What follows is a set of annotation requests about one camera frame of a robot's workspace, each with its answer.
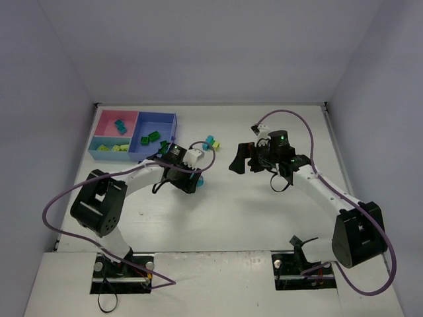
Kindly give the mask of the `cyan long lego brick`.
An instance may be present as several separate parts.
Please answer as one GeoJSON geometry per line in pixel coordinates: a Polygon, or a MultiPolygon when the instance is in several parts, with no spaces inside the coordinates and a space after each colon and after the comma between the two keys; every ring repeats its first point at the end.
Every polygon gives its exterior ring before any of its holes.
{"type": "Polygon", "coordinates": [[[215,143],[215,139],[212,135],[208,135],[206,137],[205,143],[202,144],[202,148],[205,151],[208,151],[213,147],[213,144],[215,143]]]}

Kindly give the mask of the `lime square lego brick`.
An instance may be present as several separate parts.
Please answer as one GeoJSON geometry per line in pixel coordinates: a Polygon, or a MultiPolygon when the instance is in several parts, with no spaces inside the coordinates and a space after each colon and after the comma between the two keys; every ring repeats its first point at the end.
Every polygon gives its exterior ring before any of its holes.
{"type": "Polygon", "coordinates": [[[109,151],[109,148],[108,148],[107,146],[105,146],[105,145],[100,145],[100,146],[97,148],[97,150],[98,150],[98,151],[109,151]]]}

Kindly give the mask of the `dark green square lego brick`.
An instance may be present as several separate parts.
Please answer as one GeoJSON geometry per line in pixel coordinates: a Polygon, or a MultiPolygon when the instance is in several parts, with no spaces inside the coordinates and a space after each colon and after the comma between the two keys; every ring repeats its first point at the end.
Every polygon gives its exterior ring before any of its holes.
{"type": "Polygon", "coordinates": [[[148,137],[141,137],[140,144],[143,146],[147,146],[149,144],[149,138],[148,137]]]}

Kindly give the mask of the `cyan lego brick of trio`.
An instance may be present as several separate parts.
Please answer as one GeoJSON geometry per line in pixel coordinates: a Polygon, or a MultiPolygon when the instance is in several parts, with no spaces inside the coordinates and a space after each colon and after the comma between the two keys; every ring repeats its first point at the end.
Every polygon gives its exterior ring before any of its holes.
{"type": "Polygon", "coordinates": [[[126,129],[126,127],[124,125],[119,125],[117,127],[117,130],[118,130],[118,132],[119,132],[120,135],[123,135],[123,134],[127,133],[127,129],[126,129]]]}

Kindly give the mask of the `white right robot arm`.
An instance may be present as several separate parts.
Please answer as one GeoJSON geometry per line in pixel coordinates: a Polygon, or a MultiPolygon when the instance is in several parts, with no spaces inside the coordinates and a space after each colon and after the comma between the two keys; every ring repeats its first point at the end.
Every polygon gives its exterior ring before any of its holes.
{"type": "Polygon", "coordinates": [[[381,208],[374,202],[364,203],[323,178],[313,169],[311,159],[299,155],[290,145],[288,132],[260,132],[257,141],[240,143],[229,169],[244,174],[267,170],[310,197],[334,223],[330,243],[333,258],[347,268],[354,267],[387,251],[380,231],[371,217],[384,229],[381,208]]]}

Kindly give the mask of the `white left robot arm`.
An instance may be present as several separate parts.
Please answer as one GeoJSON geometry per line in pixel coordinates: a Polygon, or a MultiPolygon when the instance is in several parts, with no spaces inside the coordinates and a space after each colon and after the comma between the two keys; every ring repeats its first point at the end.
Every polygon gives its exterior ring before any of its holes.
{"type": "Polygon", "coordinates": [[[163,155],[151,155],[136,165],[136,171],[127,175],[105,178],[82,186],[71,206],[71,216],[84,228],[93,231],[95,241],[117,256],[106,257],[113,262],[132,260],[132,248],[123,239],[118,228],[124,201],[136,191],[152,185],[152,192],[166,183],[186,194],[196,191],[201,178],[197,163],[204,152],[185,149],[172,144],[163,155]]]}

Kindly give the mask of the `purple-blue plastic tray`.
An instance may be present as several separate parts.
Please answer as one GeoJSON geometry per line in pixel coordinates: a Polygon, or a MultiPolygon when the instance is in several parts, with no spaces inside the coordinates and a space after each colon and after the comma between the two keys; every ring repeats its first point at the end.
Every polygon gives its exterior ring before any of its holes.
{"type": "Polygon", "coordinates": [[[172,143],[176,129],[175,113],[139,112],[128,150],[130,160],[142,161],[159,151],[165,141],[172,143]]]}

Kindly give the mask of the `light blue plastic tray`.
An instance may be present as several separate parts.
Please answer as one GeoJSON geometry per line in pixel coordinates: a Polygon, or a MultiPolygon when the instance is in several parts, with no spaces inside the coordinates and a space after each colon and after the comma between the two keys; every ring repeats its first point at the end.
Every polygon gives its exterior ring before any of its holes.
{"type": "Polygon", "coordinates": [[[94,160],[109,160],[109,161],[130,161],[130,156],[127,152],[111,151],[114,145],[130,144],[129,137],[107,137],[107,136],[93,136],[89,143],[88,152],[94,160]],[[98,151],[100,145],[105,145],[109,151],[98,151]]]}

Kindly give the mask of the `pink plastic tray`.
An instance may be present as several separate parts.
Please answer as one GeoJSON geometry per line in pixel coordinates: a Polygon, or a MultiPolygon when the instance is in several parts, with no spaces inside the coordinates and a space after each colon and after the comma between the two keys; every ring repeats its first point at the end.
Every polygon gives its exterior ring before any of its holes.
{"type": "Polygon", "coordinates": [[[103,110],[94,135],[106,137],[131,137],[138,112],[129,110],[103,110]]]}

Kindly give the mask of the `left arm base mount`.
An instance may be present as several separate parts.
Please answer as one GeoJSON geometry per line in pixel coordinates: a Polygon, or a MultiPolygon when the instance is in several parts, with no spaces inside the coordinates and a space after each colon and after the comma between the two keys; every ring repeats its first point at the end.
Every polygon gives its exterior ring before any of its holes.
{"type": "Polygon", "coordinates": [[[93,265],[90,294],[103,314],[110,314],[118,307],[120,295],[144,295],[151,293],[153,276],[145,269],[154,268],[151,255],[133,255],[132,260],[142,268],[116,263],[101,253],[96,254],[93,265]]]}

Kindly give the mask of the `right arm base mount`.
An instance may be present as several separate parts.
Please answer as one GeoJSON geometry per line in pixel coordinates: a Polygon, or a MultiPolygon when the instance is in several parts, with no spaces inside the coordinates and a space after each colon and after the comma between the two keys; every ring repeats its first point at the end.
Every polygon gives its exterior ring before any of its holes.
{"type": "Polygon", "coordinates": [[[289,243],[292,251],[271,252],[274,286],[277,291],[317,291],[336,289],[331,264],[309,262],[303,246],[317,238],[302,241],[293,236],[289,243]]]}

